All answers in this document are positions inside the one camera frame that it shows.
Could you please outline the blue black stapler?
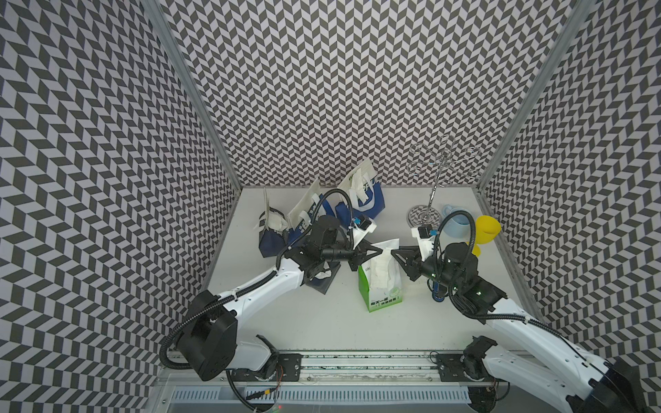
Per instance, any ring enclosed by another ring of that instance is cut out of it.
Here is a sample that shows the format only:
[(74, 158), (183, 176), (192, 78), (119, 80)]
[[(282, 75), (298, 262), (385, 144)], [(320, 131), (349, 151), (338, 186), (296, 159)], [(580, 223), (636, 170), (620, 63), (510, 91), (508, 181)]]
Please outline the blue black stapler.
[(435, 302), (444, 301), (444, 299), (448, 294), (447, 287), (444, 287), (442, 284), (439, 284), (438, 282), (432, 283), (431, 292), (432, 292), (432, 299)]

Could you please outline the navy tote bag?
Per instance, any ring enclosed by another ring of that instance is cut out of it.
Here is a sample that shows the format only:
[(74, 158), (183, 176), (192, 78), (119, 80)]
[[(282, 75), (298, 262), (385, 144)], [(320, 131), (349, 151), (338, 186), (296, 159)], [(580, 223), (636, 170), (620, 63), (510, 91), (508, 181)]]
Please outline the navy tote bag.
[(326, 294), (340, 268), (341, 263), (339, 262), (326, 263), (322, 270), (309, 280), (306, 285), (321, 294)]

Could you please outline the royal blue tote bag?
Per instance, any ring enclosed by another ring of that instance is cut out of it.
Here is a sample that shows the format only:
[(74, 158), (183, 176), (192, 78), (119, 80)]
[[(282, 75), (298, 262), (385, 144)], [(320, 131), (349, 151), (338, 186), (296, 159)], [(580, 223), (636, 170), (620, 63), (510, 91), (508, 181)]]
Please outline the royal blue tote bag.
[(370, 158), (365, 158), (340, 182), (338, 189), (350, 199), (352, 208), (341, 201), (335, 206), (335, 213), (342, 226), (349, 225), (349, 211), (355, 218), (366, 215), (374, 220), (386, 207), (380, 178)]

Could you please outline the blue cream tote bag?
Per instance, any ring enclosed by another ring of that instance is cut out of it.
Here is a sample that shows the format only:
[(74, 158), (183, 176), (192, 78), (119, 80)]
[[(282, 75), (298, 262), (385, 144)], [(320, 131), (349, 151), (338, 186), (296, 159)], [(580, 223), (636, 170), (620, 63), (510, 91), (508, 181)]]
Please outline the blue cream tote bag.
[(287, 214), (290, 225), (288, 240), (295, 241), (312, 223), (313, 212), (322, 197), (322, 187), (317, 178), (308, 188), (301, 200)]

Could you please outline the navy bag with white handles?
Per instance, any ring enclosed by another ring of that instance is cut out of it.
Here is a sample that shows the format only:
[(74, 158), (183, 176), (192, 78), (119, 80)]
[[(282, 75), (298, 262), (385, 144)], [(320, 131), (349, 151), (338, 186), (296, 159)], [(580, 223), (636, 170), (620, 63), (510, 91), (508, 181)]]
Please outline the navy bag with white handles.
[(286, 215), (270, 206), (270, 198), (266, 189), (263, 190), (264, 211), (259, 217), (256, 228), (258, 233), (258, 249), (263, 258), (277, 256), (287, 245), (289, 223)]

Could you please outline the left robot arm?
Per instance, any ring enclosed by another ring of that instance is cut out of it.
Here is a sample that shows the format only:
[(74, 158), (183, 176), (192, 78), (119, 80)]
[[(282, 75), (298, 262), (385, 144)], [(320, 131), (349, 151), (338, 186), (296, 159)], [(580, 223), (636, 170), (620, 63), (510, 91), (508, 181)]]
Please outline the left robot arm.
[(192, 369), (204, 381), (234, 370), (250, 371), (261, 380), (275, 375), (279, 350), (261, 335), (239, 340), (246, 322), (284, 294), (314, 286), (319, 275), (336, 275), (342, 263), (356, 271), (382, 253), (366, 239), (376, 228), (371, 218), (352, 214), (344, 224), (336, 216), (319, 215), (322, 206), (316, 205), (306, 229), (279, 251), (273, 268), (221, 294), (205, 290), (194, 298), (182, 322), (160, 344), (164, 367)]

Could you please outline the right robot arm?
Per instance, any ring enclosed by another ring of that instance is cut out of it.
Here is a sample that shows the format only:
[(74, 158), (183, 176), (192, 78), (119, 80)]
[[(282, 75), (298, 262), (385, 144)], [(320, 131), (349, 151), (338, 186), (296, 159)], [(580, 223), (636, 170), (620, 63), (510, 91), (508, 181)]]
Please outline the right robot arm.
[(462, 316), (506, 335), (535, 360), (513, 354), (489, 337), (463, 351), (466, 377), (507, 381), (561, 412), (648, 412), (640, 370), (621, 358), (609, 362), (565, 339), (482, 278), (473, 254), (477, 227), (471, 213), (450, 213), (416, 246), (391, 252), (411, 280), (437, 284)]

